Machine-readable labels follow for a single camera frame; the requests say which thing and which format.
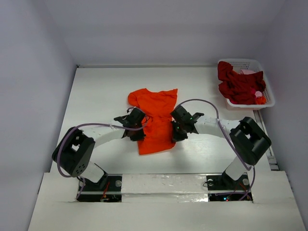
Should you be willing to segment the orange t shirt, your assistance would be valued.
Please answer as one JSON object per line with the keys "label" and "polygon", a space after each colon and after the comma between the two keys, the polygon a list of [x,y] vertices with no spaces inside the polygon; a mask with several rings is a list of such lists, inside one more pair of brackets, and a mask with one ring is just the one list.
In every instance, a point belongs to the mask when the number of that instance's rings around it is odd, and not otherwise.
{"label": "orange t shirt", "polygon": [[151,92],[139,89],[128,95],[128,103],[140,108],[148,116],[145,138],[138,141],[140,155],[155,154],[172,149],[172,116],[178,97],[178,90]]}

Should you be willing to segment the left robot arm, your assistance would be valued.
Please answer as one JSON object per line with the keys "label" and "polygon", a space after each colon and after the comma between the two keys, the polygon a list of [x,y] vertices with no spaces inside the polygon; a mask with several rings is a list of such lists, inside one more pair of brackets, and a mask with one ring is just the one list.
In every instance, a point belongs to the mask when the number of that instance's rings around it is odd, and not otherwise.
{"label": "left robot arm", "polygon": [[85,123],[71,127],[53,151],[52,160],[61,176],[78,178],[86,186],[102,190],[108,174],[90,161],[93,150],[126,137],[131,141],[142,141],[146,124],[145,112],[133,107],[126,115],[115,117],[111,124]]}

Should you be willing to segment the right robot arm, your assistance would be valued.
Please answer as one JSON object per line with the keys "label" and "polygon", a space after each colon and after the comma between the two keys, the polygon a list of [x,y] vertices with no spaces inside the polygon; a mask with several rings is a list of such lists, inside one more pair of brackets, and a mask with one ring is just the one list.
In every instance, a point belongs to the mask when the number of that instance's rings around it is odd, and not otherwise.
{"label": "right robot arm", "polygon": [[210,191],[235,190],[246,179],[246,172],[254,167],[271,146],[270,138],[250,117],[241,120],[222,120],[191,115],[178,106],[172,112],[172,142],[183,141],[189,133],[225,138],[236,157],[219,175],[208,175],[205,185]]}

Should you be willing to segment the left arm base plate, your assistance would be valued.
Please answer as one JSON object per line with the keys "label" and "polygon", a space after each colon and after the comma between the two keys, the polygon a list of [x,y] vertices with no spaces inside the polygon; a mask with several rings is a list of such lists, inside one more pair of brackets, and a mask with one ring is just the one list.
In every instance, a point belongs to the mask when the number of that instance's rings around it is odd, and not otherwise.
{"label": "left arm base plate", "polygon": [[117,203],[122,201],[122,174],[104,176],[102,185],[88,179],[79,181],[77,201]]}

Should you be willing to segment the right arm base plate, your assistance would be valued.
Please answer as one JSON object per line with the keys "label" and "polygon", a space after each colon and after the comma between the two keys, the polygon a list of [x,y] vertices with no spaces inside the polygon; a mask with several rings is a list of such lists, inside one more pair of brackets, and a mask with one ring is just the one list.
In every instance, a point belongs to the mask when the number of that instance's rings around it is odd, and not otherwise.
{"label": "right arm base plate", "polygon": [[253,201],[252,194],[248,192],[250,182],[247,174],[231,183],[225,183],[221,175],[207,175],[203,186],[208,190],[210,202]]}

